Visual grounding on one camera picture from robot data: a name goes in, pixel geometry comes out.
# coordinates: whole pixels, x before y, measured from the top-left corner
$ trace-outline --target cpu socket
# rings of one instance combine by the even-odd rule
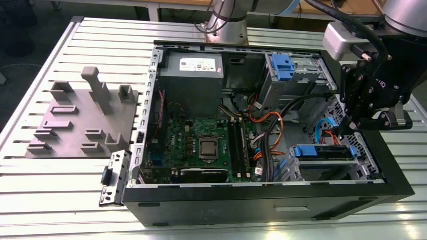
[[[218,158],[218,139],[210,137],[198,138],[198,159],[206,164],[212,164]]]

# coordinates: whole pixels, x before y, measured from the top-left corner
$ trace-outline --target metal hinge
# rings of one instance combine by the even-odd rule
[[[126,150],[113,152],[105,166],[101,181],[99,207],[122,207],[121,198],[126,186],[131,153]]]

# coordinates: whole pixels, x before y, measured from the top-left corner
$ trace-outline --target ram slot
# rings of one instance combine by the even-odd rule
[[[238,172],[241,173],[241,177],[246,176],[246,165],[245,165],[245,154],[244,154],[244,141],[245,137],[241,132],[241,124],[240,122],[234,122],[233,130],[234,130],[234,138],[237,143],[237,161],[238,161]]]
[[[248,152],[248,141],[246,141],[246,126],[241,118],[240,118],[240,124],[241,124],[240,134],[241,134],[241,141],[242,141],[242,159],[244,159],[242,167],[244,167],[244,171],[246,171],[249,166],[249,152]],[[245,172],[245,176],[242,177],[250,178],[250,173]]]
[[[236,123],[233,121],[228,121],[228,145],[229,145],[229,154],[230,154],[232,175],[238,178],[241,177],[241,173],[240,173],[238,148],[237,148],[234,124]]]

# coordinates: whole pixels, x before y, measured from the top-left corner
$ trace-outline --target sticker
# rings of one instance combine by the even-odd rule
[[[262,175],[262,169],[261,168],[258,168],[258,167],[256,167],[254,168],[254,175]]]
[[[261,107],[262,107],[262,105],[261,105],[257,101],[253,103],[253,106],[254,106],[257,109],[261,109]]]
[[[181,58],[178,70],[186,72],[216,72],[214,59],[212,58]]]

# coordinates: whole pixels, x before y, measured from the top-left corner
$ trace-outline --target aluminum extrusion table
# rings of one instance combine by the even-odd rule
[[[318,50],[321,39],[322,35],[312,32],[248,30],[252,46]],[[83,66],[93,66],[107,89],[129,84],[142,93],[154,40],[197,43],[204,35],[190,24],[178,23],[85,18],[69,24],[0,135],[0,237],[427,239],[427,115],[413,97],[404,106],[413,128],[382,133],[382,137],[416,195],[341,220],[145,228],[125,207],[98,208],[107,159],[25,159],[27,143],[53,99],[47,93],[53,81],[69,81],[74,89],[89,89],[79,72]]]

